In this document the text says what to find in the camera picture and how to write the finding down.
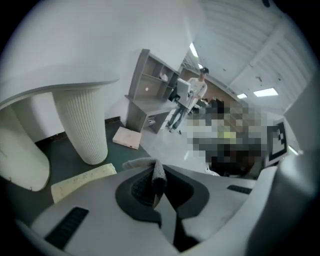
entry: white ceiling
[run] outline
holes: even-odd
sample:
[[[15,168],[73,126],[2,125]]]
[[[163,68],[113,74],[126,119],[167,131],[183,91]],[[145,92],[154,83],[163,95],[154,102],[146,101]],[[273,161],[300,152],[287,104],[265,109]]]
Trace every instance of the white ceiling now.
[[[306,87],[319,63],[303,34],[274,3],[261,0],[202,0],[206,24],[183,64],[209,68],[225,91],[252,106],[282,115]],[[278,96],[253,92],[274,87]]]

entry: white curved structure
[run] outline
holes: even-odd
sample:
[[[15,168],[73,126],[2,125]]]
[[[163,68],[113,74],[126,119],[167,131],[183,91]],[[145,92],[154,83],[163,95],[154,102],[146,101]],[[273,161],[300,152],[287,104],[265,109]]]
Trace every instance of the white curved structure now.
[[[10,104],[53,92],[61,123],[75,150],[90,165],[108,154],[102,94],[119,77],[93,66],[52,65],[0,83],[0,175],[32,191],[50,176],[48,158],[28,137]]]

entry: gray floor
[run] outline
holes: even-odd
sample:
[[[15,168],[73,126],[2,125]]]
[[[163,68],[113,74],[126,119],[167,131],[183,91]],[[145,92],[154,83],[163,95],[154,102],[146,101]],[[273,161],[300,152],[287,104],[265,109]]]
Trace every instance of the gray floor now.
[[[120,126],[123,127],[120,121],[105,126],[108,156],[99,165],[91,166],[83,162],[68,138],[60,139],[40,148],[48,157],[51,170],[49,182],[41,191],[32,192],[0,178],[0,186],[6,192],[15,217],[26,225],[30,225],[44,209],[54,203],[51,195],[51,185],[57,182],[108,163],[112,163],[117,172],[122,172],[122,163],[128,160],[149,157],[142,146],[136,150],[112,142]]]

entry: blue jeans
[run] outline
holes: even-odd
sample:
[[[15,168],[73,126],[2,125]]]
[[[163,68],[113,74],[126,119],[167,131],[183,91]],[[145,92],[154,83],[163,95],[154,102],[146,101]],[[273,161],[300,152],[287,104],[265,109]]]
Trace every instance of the blue jeans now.
[[[172,126],[174,130],[178,128],[178,126],[181,124],[181,122],[185,119],[186,115],[188,114],[188,109],[180,103],[179,103],[179,108],[177,108],[177,110],[174,112],[173,116],[171,117],[170,121],[168,122],[169,126],[173,124],[173,122],[175,121],[179,113],[180,113],[179,119]]]

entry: white t-shirt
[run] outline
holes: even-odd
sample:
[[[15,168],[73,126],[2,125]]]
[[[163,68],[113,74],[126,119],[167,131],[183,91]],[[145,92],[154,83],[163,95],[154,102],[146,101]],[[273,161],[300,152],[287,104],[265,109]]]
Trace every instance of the white t-shirt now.
[[[198,99],[194,97],[203,97],[208,89],[207,84],[202,81],[200,82],[198,78],[190,78],[188,83],[191,84],[190,91],[193,91],[193,97],[181,98],[179,102],[184,105],[187,109],[191,110],[197,103]]]

